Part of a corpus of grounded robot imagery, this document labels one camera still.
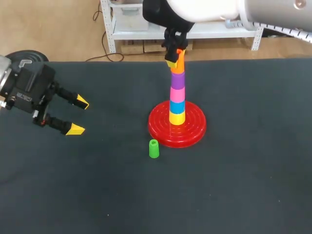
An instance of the shelf leg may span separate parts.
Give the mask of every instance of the shelf leg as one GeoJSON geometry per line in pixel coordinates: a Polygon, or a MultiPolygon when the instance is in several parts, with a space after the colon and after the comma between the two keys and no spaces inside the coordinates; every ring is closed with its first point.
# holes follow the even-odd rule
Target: shelf leg
{"type": "Polygon", "coordinates": [[[106,30],[106,37],[108,41],[108,48],[110,53],[116,53],[115,41],[113,38],[115,20],[112,22],[111,19],[111,7],[109,6],[109,0],[101,0],[104,25],[106,30]]]}
{"type": "Polygon", "coordinates": [[[263,27],[258,27],[257,31],[255,32],[254,40],[253,40],[253,46],[252,50],[258,50],[263,34],[263,27]]]}

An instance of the orange ring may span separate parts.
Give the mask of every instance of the orange ring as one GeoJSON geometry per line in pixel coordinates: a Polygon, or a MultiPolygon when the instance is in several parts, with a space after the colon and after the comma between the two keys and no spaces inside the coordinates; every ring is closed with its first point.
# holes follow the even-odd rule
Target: orange ring
{"type": "Polygon", "coordinates": [[[176,68],[171,68],[171,72],[175,74],[182,74],[184,72],[184,54],[185,50],[177,50],[177,53],[179,54],[179,59],[177,60],[177,66],[176,68]]]}

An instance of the robotic arm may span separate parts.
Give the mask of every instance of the robotic arm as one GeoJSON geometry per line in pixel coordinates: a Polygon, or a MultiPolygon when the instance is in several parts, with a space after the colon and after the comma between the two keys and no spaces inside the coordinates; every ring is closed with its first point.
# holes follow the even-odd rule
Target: robotic arm
{"type": "Polygon", "coordinates": [[[169,65],[177,61],[176,49],[186,48],[195,22],[222,19],[229,28],[264,27],[312,42],[307,33],[312,32],[312,0],[144,0],[143,16],[167,28],[163,46],[169,65]]]}

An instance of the cardboard box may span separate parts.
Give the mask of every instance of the cardboard box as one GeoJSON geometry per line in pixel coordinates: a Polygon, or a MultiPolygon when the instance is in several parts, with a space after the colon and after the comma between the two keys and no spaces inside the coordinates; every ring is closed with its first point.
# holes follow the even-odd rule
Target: cardboard box
{"type": "Polygon", "coordinates": [[[121,45],[121,52],[124,55],[143,54],[143,41],[125,40],[121,45]]]}

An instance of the pink ring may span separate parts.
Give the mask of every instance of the pink ring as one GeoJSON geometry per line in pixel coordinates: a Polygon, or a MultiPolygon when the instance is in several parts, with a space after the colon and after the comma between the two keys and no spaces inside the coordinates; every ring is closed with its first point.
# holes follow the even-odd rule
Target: pink ring
{"type": "Polygon", "coordinates": [[[170,100],[175,103],[183,102],[185,100],[185,88],[177,90],[171,87],[170,100]]]}

